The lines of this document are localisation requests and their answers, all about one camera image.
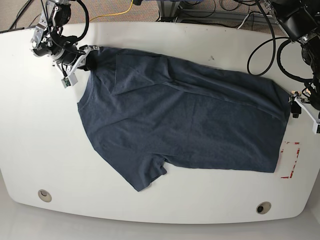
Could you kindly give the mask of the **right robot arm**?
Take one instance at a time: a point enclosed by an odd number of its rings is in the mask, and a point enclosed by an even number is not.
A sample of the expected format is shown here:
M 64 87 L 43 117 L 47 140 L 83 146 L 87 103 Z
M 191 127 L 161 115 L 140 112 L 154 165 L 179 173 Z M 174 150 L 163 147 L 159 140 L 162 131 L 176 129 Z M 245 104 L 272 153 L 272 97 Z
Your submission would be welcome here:
M 85 16 L 85 26 L 80 36 L 64 36 L 63 29 L 71 18 L 71 2 L 69 0 L 47 0 L 42 3 L 40 20 L 35 26 L 33 37 L 30 41 L 31 51 L 36 57 L 47 56 L 52 58 L 53 65 L 62 74 L 62 83 L 65 87 L 75 85 L 78 80 L 75 71 L 80 69 L 90 71 L 95 63 L 88 55 L 100 49 L 97 45 L 77 44 L 86 36 L 90 17 L 85 4 L 78 0 Z

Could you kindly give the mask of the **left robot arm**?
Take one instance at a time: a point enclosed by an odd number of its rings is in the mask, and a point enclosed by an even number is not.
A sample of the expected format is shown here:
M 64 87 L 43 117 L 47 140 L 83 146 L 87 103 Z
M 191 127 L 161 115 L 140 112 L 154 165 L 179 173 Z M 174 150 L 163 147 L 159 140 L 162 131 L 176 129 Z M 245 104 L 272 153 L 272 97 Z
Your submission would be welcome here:
M 276 53 L 276 61 L 283 74 L 303 83 L 309 93 L 302 94 L 316 110 L 320 109 L 320 2 L 318 0 L 266 0 L 276 23 L 288 39 L 281 43 Z M 281 62 L 283 49 L 290 43 L 299 43 L 301 57 L 312 70 L 312 78 L 307 79 L 285 70 Z

